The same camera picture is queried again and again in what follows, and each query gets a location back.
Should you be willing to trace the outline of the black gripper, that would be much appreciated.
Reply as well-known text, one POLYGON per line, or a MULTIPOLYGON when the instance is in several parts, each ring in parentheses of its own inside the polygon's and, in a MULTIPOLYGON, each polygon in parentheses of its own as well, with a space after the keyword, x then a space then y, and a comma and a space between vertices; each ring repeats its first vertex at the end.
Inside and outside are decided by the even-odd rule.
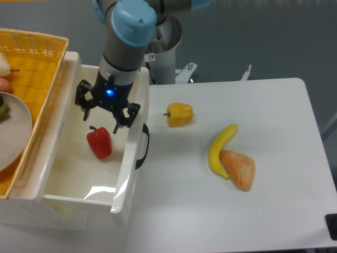
POLYGON ((94 86, 87 80, 81 80, 76 88, 75 104, 84 112, 83 121, 88 119, 90 110, 98 106, 112 112, 116 120, 114 134, 119 128, 130 128, 141 108, 137 103, 128 102, 135 76, 135 71, 101 67, 94 86), (87 93, 92 95, 89 100, 86 99, 87 93))

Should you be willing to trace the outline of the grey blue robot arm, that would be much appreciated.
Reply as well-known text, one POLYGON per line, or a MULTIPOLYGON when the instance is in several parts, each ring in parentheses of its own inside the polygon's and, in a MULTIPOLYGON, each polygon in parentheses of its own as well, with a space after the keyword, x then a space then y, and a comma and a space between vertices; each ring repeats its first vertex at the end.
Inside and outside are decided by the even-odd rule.
POLYGON ((96 81, 81 80, 76 88, 75 104, 87 120, 90 110, 100 107, 112 113, 115 129, 131 127, 141 106, 130 103, 128 96, 156 26, 168 15, 193 11, 211 1, 94 1, 107 29, 107 40, 96 81))

